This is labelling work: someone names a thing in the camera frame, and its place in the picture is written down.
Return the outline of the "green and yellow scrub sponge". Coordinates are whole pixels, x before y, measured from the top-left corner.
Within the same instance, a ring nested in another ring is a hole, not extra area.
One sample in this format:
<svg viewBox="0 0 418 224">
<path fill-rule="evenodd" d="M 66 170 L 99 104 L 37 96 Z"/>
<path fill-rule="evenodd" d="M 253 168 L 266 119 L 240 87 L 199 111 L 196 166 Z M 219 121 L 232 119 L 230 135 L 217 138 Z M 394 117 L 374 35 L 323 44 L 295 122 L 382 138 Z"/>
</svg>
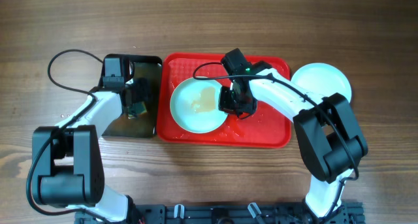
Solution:
<svg viewBox="0 0 418 224">
<path fill-rule="evenodd" d="M 144 102 L 133 103 L 131 106 L 127 107 L 127 115 L 129 119 L 137 118 L 145 113 L 147 113 L 147 110 Z"/>
</svg>

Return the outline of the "white plate with ketchup streak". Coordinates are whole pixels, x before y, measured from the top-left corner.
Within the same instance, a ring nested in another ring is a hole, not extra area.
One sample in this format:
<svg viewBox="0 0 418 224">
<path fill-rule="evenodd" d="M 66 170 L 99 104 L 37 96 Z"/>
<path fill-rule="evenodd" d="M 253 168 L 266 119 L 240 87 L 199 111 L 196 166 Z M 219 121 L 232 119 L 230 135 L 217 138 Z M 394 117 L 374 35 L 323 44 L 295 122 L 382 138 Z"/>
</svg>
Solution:
<svg viewBox="0 0 418 224">
<path fill-rule="evenodd" d="M 227 114 L 219 109 L 222 85 L 215 80 L 188 78 L 170 98 L 170 113 L 182 129 L 190 133 L 209 133 L 219 128 Z"/>
</svg>

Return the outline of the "white plate with ketchup blob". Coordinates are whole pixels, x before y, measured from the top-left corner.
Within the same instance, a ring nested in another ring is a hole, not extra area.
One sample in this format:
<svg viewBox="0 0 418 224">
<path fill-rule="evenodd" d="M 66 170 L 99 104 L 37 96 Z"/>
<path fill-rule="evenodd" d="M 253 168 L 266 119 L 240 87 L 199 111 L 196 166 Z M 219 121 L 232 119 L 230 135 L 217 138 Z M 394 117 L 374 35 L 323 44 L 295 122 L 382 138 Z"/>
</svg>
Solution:
<svg viewBox="0 0 418 224">
<path fill-rule="evenodd" d="M 307 64 L 294 73 L 291 82 L 326 97 L 339 93 L 351 102 L 352 89 L 349 80 L 342 71 L 332 65 Z"/>
</svg>

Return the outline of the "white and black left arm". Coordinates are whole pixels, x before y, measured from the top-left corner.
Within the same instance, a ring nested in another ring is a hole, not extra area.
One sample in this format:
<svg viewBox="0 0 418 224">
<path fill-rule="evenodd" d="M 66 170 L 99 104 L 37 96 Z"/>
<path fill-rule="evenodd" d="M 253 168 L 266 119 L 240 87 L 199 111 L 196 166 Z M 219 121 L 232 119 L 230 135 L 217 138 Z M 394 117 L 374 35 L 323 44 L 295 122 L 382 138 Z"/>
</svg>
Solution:
<svg viewBox="0 0 418 224">
<path fill-rule="evenodd" d="M 150 83 L 106 77 L 86 94 L 70 119 L 33 132 L 27 201 L 45 216 L 79 213 L 101 223 L 140 223 L 132 198 L 105 184 L 99 137 L 126 108 L 151 98 Z"/>
</svg>

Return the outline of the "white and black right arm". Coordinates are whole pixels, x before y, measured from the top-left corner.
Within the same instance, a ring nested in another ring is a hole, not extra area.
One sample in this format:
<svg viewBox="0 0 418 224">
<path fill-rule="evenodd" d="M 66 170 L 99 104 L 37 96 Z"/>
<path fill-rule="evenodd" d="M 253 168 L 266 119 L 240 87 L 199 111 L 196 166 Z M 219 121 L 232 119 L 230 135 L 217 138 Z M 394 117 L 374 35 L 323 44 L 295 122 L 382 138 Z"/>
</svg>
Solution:
<svg viewBox="0 0 418 224">
<path fill-rule="evenodd" d="M 288 80 L 265 61 L 221 61 L 232 82 L 223 88 L 220 110 L 254 113 L 264 102 L 291 120 L 301 158 L 310 171 L 304 203 L 310 215 L 326 222 L 342 205 L 345 184 L 359 177 L 358 165 L 368 153 L 366 139 L 350 106 L 347 77 L 326 63 L 301 67 Z"/>
</svg>

